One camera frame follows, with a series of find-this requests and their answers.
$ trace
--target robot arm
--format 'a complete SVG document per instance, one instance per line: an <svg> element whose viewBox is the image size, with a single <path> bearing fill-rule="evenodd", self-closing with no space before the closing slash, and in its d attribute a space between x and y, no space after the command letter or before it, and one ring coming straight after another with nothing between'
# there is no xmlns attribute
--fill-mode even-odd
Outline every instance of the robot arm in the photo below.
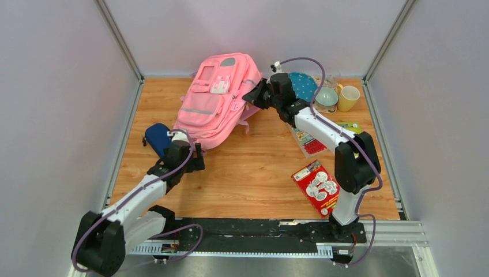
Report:
<svg viewBox="0 0 489 277"><path fill-rule="evenodd" d="M175 132L168 135L172 137L172 143L165 150L165 157L148 170L131 192L100 213L90 211L82 217L73 246L74 252L81 244L77 249L76 262L103 276L112 276L132 249L162 231L169 231L165 226L168 220L175 218L172 211L156 205L142 217L139 216L177 185L184 173L203 170L205 165L201 146L196 144L197 156L174 174L161 179L185 162L191 147L185 134ZM96 225L107 215L110 216ZM93 227L86 239L80 242L82 236Z"/></svg>
<svg viewBox="0 0 489 277"><path fill-rule="evenodd" d="M272 65L272 70L276 66L277 63ZM269 80L263 78L251 92L243 96L243 100L259 108L275 108L282 121L311 134L334 154L334 176L340 185L340 195L329 221L336 237L349 235L358 222L355 207L362 192L375 181L375 173L364 157L355 158L355 153L359 151L344 134L361 146L380 173L372 137L366 132L355 134L346 130L320 113L314 115L309 103L296 98L287 73L278 71Z"/></svg>

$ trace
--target wooden tabletop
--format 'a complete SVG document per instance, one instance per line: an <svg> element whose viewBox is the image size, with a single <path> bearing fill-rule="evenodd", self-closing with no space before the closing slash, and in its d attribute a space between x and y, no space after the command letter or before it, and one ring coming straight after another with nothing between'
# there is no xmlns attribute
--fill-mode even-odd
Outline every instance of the wooden tabletop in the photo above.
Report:
<svg viewBox="0 0 489 277"><path fill-rule="evenodd" d="M158 160L141 139L151 125L161 122L171 128L187 92L190 78L146 79L129 140L112 194L115 203L131 191ZM362 86L358 79L340 80L353 85L362 97L352 110L328 114L334 122L358 122L374 138L384 187L365 195L361 213L377 219L399 220L382 153L372 125ZM210 218L319 219L319 213L291 179L291 174L318 159L334 174L334 156L325 151L306 159L285 123L271 108L248 119L250 131L237 126L231 135L205 157L206 169L185 174L155 204L175 211L176 216Z"/></svg>

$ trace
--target gray floor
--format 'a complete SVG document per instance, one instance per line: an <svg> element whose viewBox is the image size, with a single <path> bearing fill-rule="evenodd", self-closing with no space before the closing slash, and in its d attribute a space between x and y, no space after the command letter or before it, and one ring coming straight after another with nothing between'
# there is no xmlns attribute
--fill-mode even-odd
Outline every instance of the gray floor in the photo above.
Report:
<svg viewBox="0 0 489 277"><path fill-rule="evenodd" d="M363 254L357 247L356 257ZM128 256L122 268L151 260L148 256ZM291 258L188 257L168 265L150 264L117 277L296 277L296 276L420 276L411 248L376 247L369 257L353 268L333 266L329 260Z"/></svg>

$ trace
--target green bowl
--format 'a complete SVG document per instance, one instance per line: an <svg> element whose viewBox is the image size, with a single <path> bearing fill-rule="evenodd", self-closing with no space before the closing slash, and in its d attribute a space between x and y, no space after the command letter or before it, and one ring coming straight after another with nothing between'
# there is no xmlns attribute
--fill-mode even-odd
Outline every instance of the green bowl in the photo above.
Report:
<svg viewBox="0 0 489 277"><path fill-rule="evenodd" d="M332 88L323 87L316 96L315 101L325 107L331 107L338 103L338 93Z"/></svg>

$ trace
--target backpack pocket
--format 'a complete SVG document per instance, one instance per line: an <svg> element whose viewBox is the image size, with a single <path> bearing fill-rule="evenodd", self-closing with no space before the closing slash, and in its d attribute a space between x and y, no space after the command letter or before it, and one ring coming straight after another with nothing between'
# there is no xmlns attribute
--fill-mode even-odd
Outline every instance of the backpack pocket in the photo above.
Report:
<svg viewBox="0 0 489 277"><path fill-rule="evenodd" d="M246 57L243 54L231 54L220 56L217 60L219 66L210 92L226 94L236 91L248 67Z"/></svg>
<svg viewBox="0 0 489 277"><path fill-rule="evenodd" d="M190 126L202 127L215 119L223 109L224 98L213 93L193 93L178 111L178 120Z"/></svg>
<svg viewBox="0 0 489 277"><path fill-rule="evenodd" d="M213 84L219 63L214 59L208 59L204 61L197 74L195 75L194 81L192 82L191 89L194 92L209 92L211 85Z"/></svg>

